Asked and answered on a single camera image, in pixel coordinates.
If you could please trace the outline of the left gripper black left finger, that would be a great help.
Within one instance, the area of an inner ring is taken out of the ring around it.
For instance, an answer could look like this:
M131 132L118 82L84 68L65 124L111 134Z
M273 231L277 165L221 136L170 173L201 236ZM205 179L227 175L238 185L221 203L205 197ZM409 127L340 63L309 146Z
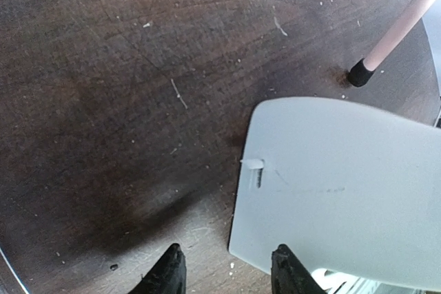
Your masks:
M129 294L186 293L186 261L181 247L171 244Z

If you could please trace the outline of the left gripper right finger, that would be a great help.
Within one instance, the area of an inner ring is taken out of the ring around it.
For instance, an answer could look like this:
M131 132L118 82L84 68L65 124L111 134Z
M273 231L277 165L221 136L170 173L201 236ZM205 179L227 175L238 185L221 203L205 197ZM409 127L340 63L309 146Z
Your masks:
M271 292L274 294L325 294L286 244L271 255Z

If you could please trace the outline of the white metronome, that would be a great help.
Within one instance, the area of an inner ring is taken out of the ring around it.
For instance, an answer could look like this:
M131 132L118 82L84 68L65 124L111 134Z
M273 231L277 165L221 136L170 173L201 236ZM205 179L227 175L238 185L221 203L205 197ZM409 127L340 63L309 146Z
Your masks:
M286 244L308 271L440 290L440 130L331 98L253 111L229 252L268 272Z

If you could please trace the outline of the pink music stand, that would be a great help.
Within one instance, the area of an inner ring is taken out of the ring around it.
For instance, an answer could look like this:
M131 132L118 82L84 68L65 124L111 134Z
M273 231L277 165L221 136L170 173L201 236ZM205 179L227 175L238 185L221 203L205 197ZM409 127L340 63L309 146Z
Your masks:
M393 22L393 25L376 43L370 53L348 71L347 80L354 87L366 85L381 63L394 51L436 1L410 0L400 16Z

